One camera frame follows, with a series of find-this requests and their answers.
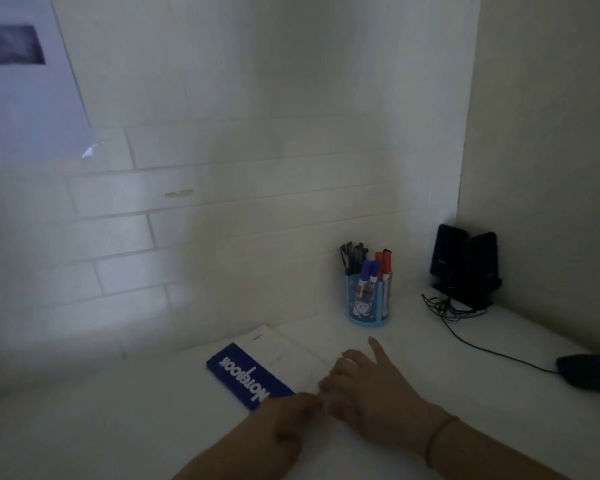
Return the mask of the person's left hand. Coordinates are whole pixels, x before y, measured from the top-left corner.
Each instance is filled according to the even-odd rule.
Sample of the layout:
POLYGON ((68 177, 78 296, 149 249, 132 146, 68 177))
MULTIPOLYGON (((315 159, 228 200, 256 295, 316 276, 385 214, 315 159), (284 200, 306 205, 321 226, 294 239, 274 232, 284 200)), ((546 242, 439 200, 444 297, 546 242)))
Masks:
POLYGON ((280 398, 267 398, 249 417, 254 473, 267 480, 279 480, 296 464, 304 430, 318 414, 308 420, 281 420, 280 398))

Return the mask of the person's right hand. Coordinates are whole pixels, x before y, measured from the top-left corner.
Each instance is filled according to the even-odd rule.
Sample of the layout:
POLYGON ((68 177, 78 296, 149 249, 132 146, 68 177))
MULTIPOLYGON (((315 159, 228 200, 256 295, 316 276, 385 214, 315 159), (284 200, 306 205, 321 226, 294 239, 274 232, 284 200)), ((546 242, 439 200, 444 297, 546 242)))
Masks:
POLYGON ((429 435, 453 416, 422 398, 390 359, 377 366, 357 349, 348 349, 319 382, 328 414, 369 441, 424 457, 429 435))

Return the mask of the blue and white notebook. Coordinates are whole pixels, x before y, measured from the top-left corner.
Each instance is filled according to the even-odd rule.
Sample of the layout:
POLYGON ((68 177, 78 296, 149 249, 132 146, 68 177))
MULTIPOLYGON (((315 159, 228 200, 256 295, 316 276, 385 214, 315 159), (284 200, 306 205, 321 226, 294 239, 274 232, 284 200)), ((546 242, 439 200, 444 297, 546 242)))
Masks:
POLYGON ((206 368, 248 411, 268 398, 317 394, 331 366, 288 337, 261 326, 220 348, 206 368))

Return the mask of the person's left forearm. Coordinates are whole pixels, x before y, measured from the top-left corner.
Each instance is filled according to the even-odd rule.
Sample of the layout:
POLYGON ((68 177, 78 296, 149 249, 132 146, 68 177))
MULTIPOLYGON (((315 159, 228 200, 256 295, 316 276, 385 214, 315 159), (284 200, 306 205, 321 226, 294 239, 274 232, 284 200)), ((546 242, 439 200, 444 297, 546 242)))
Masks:
POLYGON ((295 437, 227 435, 190 460, 172 480, 282 480, 302 449, 295 437))

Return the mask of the person's right forearm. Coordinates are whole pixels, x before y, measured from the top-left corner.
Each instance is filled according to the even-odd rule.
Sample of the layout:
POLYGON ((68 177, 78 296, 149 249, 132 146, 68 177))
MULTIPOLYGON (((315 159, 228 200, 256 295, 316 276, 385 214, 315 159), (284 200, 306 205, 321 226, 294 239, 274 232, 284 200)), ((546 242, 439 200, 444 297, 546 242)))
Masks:
POLYGON ((461 420, 437 438, 431 466, 444 480, 569 480, 461 420))

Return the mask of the blue pen holder cup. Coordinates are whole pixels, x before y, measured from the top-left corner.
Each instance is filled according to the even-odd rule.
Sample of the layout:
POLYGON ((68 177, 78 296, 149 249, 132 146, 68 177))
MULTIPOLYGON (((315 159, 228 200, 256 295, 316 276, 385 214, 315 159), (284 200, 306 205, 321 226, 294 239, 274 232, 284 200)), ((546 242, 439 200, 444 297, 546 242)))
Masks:
POLYGON ((393 275, 364 283, 359 295, 360 275, 345 277, 345 314, 350 322, 367 328, 378 328, 390 321, 393 275))

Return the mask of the thin wrist band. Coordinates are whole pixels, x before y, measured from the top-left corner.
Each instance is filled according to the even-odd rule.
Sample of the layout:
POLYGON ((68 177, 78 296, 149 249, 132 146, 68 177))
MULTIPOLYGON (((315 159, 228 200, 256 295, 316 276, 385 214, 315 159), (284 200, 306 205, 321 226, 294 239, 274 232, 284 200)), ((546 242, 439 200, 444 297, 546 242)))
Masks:
POLYGON ((440 434, 442 434, 442 432, 446 428, 458 421, 460 421, 460 419, 457 416, 449 416, 446 419, 440 421, 440 423, 434 428, 433 432, 429 435, 424 449, 424 461, 428 469, 432 469, 431 454, 437 438, 440 436, 440 434))

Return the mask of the black desktop speaker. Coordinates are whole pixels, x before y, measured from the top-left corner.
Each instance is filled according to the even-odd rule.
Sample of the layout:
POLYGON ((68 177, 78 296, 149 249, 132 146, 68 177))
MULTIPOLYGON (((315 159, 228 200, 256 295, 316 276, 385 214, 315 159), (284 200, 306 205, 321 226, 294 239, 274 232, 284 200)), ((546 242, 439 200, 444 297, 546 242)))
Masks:
POLYGON ((442 282, 452 282, 460 276, 464 268, 464 252, 469 238, 469 233, 461 228, 440 224, 429 270, 434 278, 442 282))
POLYGON ((461 254, 461 265, 450 286, 450 295, 461 304, 485 310, 502 286, 498 269, 498 242, 494 232, 470 237, 461 254))

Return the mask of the black computer mouse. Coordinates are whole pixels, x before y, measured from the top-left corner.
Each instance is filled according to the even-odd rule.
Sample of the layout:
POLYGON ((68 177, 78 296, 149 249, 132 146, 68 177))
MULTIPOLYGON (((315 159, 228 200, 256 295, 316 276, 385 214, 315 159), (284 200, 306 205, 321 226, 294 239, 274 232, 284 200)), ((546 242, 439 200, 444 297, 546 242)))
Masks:
POLYGON ((578 354, 556 359, 555 366, 562 379, 573 387, 600 393, 600 355, 578 354))

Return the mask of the pale wall poster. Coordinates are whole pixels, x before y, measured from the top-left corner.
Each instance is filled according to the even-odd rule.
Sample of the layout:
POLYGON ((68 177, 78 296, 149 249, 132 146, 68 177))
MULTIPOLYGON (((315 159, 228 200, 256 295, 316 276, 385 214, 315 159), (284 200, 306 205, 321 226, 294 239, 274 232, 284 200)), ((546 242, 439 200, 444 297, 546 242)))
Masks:
POLYGON ((50 0, 0 0, 0 165, 96 147, 50 0))

